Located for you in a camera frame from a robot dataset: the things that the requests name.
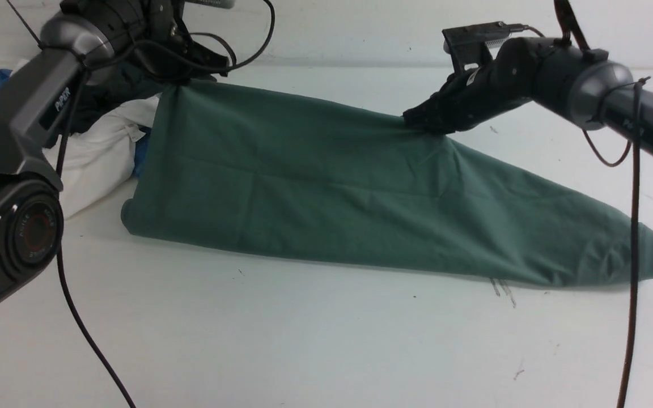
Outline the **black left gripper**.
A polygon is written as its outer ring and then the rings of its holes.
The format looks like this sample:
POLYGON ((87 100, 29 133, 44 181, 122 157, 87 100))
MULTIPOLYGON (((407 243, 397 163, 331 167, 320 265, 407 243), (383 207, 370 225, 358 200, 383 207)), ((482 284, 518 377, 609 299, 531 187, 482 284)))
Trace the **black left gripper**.
POLYGON ((192 39, 183 25, 172 23, 165 36, 150 41, 156 45, 140 45, 134 51, 134 65, 145 77, 158 83, 188 83, 192 78, 215 80, 214 69, 228 68, 231 59, 192 39))

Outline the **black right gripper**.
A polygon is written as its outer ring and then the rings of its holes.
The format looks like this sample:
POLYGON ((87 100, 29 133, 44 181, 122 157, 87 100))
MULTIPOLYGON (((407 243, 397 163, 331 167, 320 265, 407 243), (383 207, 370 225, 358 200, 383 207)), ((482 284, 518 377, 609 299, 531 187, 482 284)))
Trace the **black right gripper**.
POLYGON ((531 81, 511 73, 467 71, 444 85, 402 118, 407 127, 435 135, 469 131, 531 101, 531 81))

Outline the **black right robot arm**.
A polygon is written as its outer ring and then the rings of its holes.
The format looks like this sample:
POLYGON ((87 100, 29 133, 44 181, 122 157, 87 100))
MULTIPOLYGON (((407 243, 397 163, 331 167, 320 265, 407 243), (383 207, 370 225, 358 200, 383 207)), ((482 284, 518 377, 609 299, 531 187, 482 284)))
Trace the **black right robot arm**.
POLYGON ((653 92, 604 50, 553 38, 444 36, 454 72, 427 101, 404 112, 408 127, 441 135, 468 131, 534 101, 583 131, 608 127, 653 156, 653 92))

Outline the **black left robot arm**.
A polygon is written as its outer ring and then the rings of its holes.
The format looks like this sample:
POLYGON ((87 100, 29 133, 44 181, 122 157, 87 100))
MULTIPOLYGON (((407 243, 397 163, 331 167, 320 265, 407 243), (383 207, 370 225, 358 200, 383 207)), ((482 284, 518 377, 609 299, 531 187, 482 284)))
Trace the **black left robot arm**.
POLYGON ((182 1, 62 1, 40 52, 0 88, 0 302, 56 258, 61 173, 44 156, 83 88, 130 61, 158 81, 226 75, 228 57, 193 41, 182 1))

